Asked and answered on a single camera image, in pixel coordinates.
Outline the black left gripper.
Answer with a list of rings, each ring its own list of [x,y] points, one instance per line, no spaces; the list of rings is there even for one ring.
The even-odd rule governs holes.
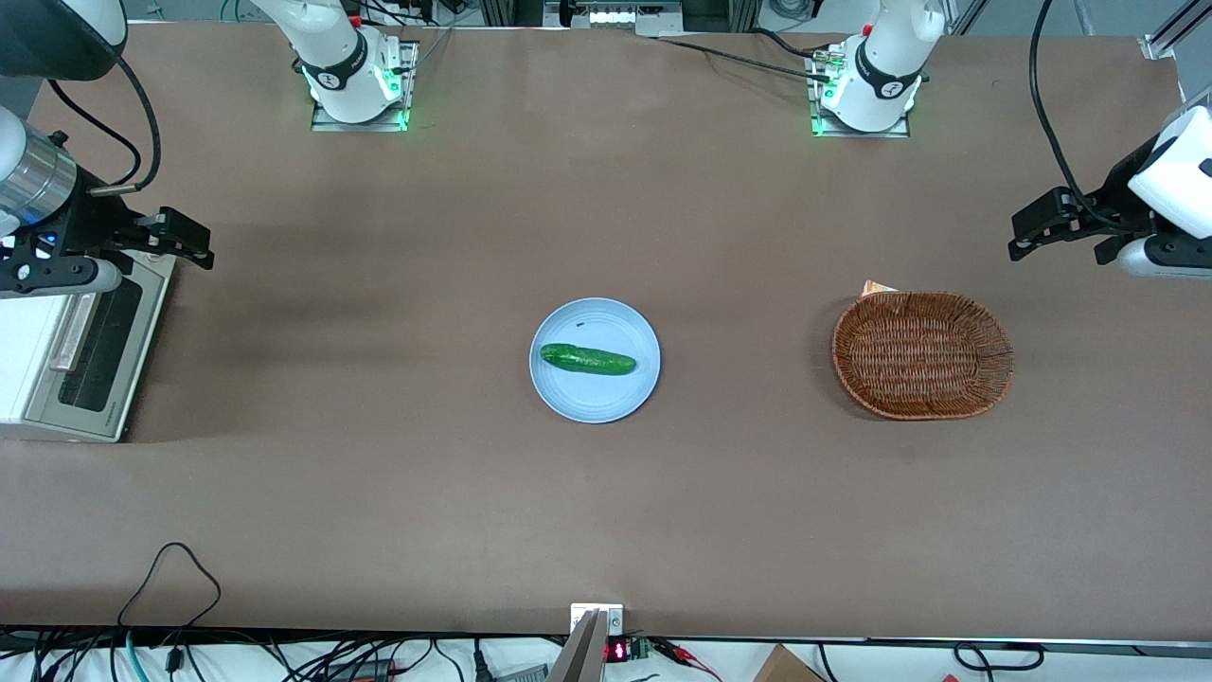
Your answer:
[[[1117,160],[1103,185],[1086,195],[1091,210],[1085,208],[1081,195],[1069,188],[1056,187],[1017,211],[1011,219],[1013,237],[1007,246],[1010,259],[1024,260],[1045,245],[1088,237],[1087,228],[1091,228],[1096,234],[1125,234],[1107,237],[1094,246],[1094,259],[1099,267],[1116,262],[1117,267],[1134,267],[1134,237],[1151,236],[1155,220],[1154,211],[1130,189],[1130,180],[1147,164],[1156,142],[1157,134],[1151,134]]]

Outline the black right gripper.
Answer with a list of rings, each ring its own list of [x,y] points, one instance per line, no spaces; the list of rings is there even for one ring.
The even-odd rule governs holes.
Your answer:
[[[34,236],[53,233],[56,241],[48,246],[51,256],[120,250],[135,237],[133,250],[152,256],[173,256],[206,271],[213,269],[208,228],[167,206],[143,216],[130,210],[122,197],[95,197],[88,193],[98,187],[102,180],[88,170],[78,170],[72,189],[53,180],[52,189],[34,200],[19,199],[13,189],[2,187],[2,210],[19,222],[15,233],[2,237],[2,260],[15,256],[19,237],[30,242]]]

